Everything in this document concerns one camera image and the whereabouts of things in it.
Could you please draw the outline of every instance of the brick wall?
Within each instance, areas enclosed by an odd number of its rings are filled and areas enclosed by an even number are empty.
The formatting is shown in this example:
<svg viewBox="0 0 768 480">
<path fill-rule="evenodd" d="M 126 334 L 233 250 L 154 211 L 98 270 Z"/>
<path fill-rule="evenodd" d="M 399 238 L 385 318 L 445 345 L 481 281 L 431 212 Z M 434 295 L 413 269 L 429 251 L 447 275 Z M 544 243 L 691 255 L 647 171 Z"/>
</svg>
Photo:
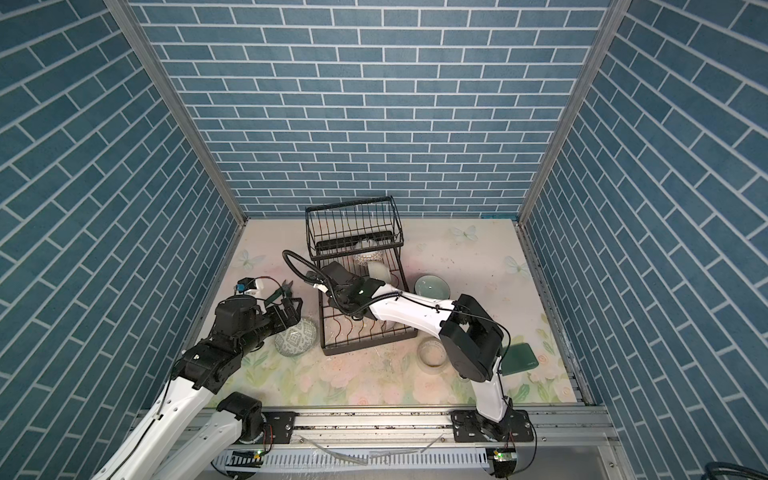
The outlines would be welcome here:
<svg viewBox="0 0 768 480">
<path fill-rule="evenodd" d="M 768 468 L 767 6 L 634 0 L 528 227 L 638 478 Z"/>
<path fill-rule="evenodd" d="M 477 217 L 518 211 L 608 0 L 257 3 L 132 2 L 250 216 Z"/>
<path fill-rule="evenodd" d="M 90 478 L 233 220 L 101 0 L 0 12 L 0 477 Z"/>
</svg>

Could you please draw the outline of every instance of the metal corner post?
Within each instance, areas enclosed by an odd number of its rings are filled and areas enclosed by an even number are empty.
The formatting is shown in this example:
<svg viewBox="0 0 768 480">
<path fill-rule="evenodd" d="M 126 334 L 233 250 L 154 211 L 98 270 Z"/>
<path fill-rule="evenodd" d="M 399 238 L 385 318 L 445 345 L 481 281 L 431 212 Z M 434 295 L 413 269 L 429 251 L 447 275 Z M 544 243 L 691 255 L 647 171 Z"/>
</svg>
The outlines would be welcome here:
<svg viewBox="0 0 768 480">
<path fill-rule="evenodd" d="M 630 3 L 631 0 L 613 0 L 605 12 L 598 34 L 594 39 L 594 44 L 589 50 L 587 59 L 584 61 L 584 67 L 582 67 L 581 73 L 576 80 L 576 85 L 574 85 L 574 90 L 568 98 L 568 103 L 563 109 L 558 126 L 555 128 L 552 139 L 549 141 L 549 145 L 547 145 L 547 150 L 541 158 L 541 164 L 534 174 L 533 182 L 528 189 L 528 195 L 523 200 L 520 214 L 518 215 L 518 222 L 520 224 L 527 222 L 531 216 L 533 206 L 536 204 L 536 200 L 544 188 L 549 172 L 552 171 L 554 163 L 558 159 L 566 137 L 571 132 L 574 121 L 576 121 L 576 115 L 581 110 L 592 81 L 598 75 L 598 70 L 603 63 L 608 47 L 611 46 L 611 42 L 614 40 L 616 31 L 619 29 L 621 20 L 624 19 L 624 14 L 627 12 Z"/>
<path fill-rule="evenodd" d="M 197 159 L 205 168 L 211 181 L 213 181 L 227 208 L 230 209 L 237 224 L 242 227 L 246 223 L 246 215 L 227 184 L 227 179 L 224 178 L 221 170 L 216 165 L 214 156 L 208 150 L 208 146 L 200 135 L 197 126 L 192 121 L 192 117 L 190 117 L 189 112 L 184 107 L 184 102 L 181 100 L 174 84 L 171 83 L 160 58 L 157 56 L 157 52 L 152 48 L 149 37 L 147 37 L 144 29 L 139 25 L 138 18 L 136 18 L 133 9 L 127 0 L 104 0 L 104 3 L 123 32 L 123 35 L 125 35 L 126 40 L 128 40 L 128 44 L 134 49 L 136 56 L 144 66 L 144 70 L 168 107 L 170 114 L 176 119 L 181 133 L 190 142 L 195 154 L 197 154 Z"/>
</svg>

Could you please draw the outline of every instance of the light green bowl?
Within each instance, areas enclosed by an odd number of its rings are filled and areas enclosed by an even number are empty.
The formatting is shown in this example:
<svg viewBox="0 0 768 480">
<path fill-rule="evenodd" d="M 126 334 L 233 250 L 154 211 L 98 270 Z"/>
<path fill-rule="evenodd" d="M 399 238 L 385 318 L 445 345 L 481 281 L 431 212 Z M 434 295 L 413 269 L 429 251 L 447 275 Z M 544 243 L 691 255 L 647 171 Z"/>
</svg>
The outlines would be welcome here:
<svg viewBox="0 0 768 480">
<path fill-rule="evenodd" d="M 451 289 L 448 284 L 435 275 L 425 275 L 416 280 L 416 295 L 433 298 L 435 300 L 447 300 L 451 298 Z"/>
</svg>

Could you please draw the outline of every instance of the black wire dish rack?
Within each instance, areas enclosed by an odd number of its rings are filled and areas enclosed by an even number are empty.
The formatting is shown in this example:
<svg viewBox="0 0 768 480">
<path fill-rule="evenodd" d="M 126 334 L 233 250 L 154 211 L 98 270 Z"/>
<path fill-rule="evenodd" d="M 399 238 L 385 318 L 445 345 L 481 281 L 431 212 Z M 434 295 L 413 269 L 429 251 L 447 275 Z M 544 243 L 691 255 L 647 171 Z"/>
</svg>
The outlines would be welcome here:
<svg viewBox="0 0 768 480">
<path fill-rule="evenodd" d="M 354 260 L 355 255 L 380 251 L 381 261 L 392 275 L 392 285 L 408 292 L 400 261 L 402 245 L 402 225 L 392 197 L 306 209 L 306 247 L 310 259 L 320 268 L 336 261 L 349 272 L 367 276 L 367 268 Z M 396 322 L 370 318 L 352 320 L 330 306 L 323 292 L 318 292 L 318 297 L 320 346 L 328 356 L 413 338 L 418 333 L 416 329 Z"/>
</svg>

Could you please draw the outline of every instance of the patterned bowl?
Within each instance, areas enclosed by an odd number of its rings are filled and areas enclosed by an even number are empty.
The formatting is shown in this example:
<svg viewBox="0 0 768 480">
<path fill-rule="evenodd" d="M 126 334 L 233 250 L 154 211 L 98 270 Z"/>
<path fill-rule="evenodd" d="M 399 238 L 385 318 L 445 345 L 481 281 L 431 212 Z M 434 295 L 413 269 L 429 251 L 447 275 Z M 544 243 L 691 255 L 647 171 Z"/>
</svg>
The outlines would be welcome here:
<svg viewBox="0 0 768 480">
<path fill-rule="evenodd" d="M 308 317 L 275 335 L 275 348 L 282 356 L 298 356 L 311 349 L 317 340 L 317 326 Z"/>
</svg>

